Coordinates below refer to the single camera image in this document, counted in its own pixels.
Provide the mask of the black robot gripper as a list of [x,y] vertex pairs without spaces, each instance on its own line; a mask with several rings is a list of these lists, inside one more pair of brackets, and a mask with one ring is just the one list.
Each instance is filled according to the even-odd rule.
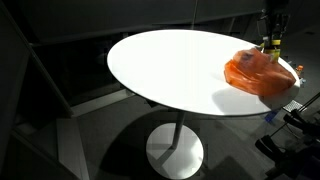
[[263,19],[266,24],[264,37],[267,37],[269,40],[280,40],[287,30],[290,15],[276,12],[275,10],[266,10]]

